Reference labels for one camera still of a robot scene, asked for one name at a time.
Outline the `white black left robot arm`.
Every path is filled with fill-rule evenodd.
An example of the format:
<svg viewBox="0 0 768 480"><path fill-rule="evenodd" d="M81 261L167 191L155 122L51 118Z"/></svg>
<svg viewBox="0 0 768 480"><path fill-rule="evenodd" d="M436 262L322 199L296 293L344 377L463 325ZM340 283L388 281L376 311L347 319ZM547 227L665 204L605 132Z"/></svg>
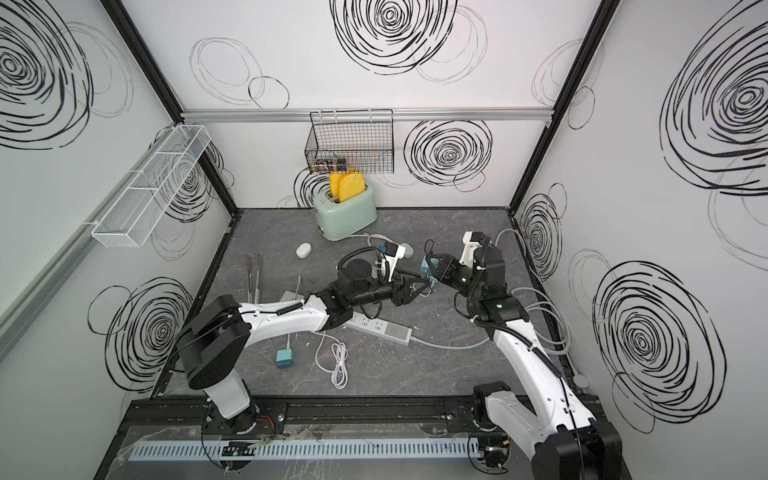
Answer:
<svg viewBox="0 0 768 480"><path fill-rule="evenodd" d="M223 419L254 418L258 408L235 371L245 348L292 333L337 328L364 305L386 300L407 305L428 286L421 276L397 275L391 282L337 280L294 301L251 304L222 295L181 328L176 352L189 388L204 392Z"/></svg>

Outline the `teal charger with black cable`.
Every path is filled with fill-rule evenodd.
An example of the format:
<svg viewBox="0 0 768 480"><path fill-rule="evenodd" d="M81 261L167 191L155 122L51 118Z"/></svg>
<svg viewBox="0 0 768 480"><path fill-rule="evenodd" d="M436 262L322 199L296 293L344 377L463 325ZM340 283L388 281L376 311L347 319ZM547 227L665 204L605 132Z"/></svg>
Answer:
<svg viewBox="0 0 768 480"><path fill-rule="evenodd" d="M422 259L421 265L420 265L420 271L421 273L429 280L433 280L434 276L432 274L432 266L430 261L427 259L427 257L424 257Z"/></svg>

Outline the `teal charger with lilac cable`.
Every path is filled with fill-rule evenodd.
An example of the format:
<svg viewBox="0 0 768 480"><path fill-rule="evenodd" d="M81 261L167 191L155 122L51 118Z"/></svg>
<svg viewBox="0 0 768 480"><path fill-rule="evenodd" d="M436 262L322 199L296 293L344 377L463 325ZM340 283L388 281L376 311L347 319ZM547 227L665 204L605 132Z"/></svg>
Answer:
<svg viewBox="0 0 768 480"><path fill-rule="evenodd" d="M279 369L290 368L294 364L294 353L291 348L280 349L276 353L275 365Z"/></svg>

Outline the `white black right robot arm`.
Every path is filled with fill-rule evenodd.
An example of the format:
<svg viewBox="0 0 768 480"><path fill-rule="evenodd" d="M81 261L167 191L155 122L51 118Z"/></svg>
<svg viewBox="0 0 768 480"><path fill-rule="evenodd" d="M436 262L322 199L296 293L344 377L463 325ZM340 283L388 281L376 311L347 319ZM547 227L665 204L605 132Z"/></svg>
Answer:
<svg viewBox="0 0 768 480"><path fill-rule="evenodd" d="M570 388L544 351L529 315L508 290L501 251L471 233L461 257L424 247L430 274L466 300L469 320L509 361L527 398L484 385L485 417L529 458L537 479L619 479L623 443L616 428L595 415Z"/></svg>

